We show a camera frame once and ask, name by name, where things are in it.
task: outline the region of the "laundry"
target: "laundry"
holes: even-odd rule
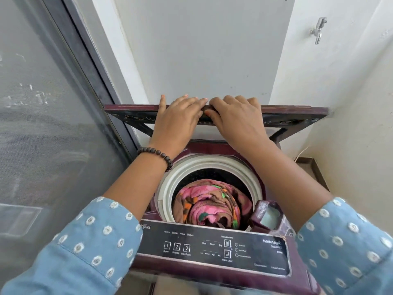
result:
[[[236,187],[202,179],[183,187],[173,207],[177,223],[239,229],[252,213],[252,202]]]

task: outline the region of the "beaded bracelet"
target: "beaded bracelet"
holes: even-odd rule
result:
[[[139,148],[138,149],[137,154],[139,155],[142,152],[155,153],[155,154],[161,156],[166,161],[166,163],[168,164],[168,167],[167,167],[165,172],[168,172],[168,171],[170,171],[172,169],[172,167],[173,167],[172,160],[170,159],[170,157],[168,155],[166,155],[165,153],[161,152],[160,150],[156,150],[156,149],[150,148],[150,147],[143,147],[143,148]]]

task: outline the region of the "maroon washing machine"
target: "maroon washing machine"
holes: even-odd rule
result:
[[[279,142],[327,116],[309,106],[261,106],[265,128]],[[105,111],[152,136],[158,105],[106,105]],[[203,115],[198,125],[214,126]],[[173,159],[143,216],[143,239],[133,270],[237,289],[284,294],[319,294],[320,288],[299,257],[295,233],[251,164],[223,140],[191,140]],[[174,222],[179,190],[195,180],[232,184],[253,203],[239,230]]]

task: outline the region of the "blue polka dot shirt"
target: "blue polka dot shirt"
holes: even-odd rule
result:
[[[96,198],[1,294],[114,294],[141,239],[132,213],[113,200]],[[392,294],[392,238],[343,199],[335,198],[315,213],[296,242],[327,294]]]

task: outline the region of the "left hand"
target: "left hand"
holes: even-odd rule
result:
[[[174,159],[186,147],[203,112],[201,108],[208,99],[187,98],[184,95],[176,99],[168,108],[165,95],[161,95],[160,105],[149,147],[164,152]]]

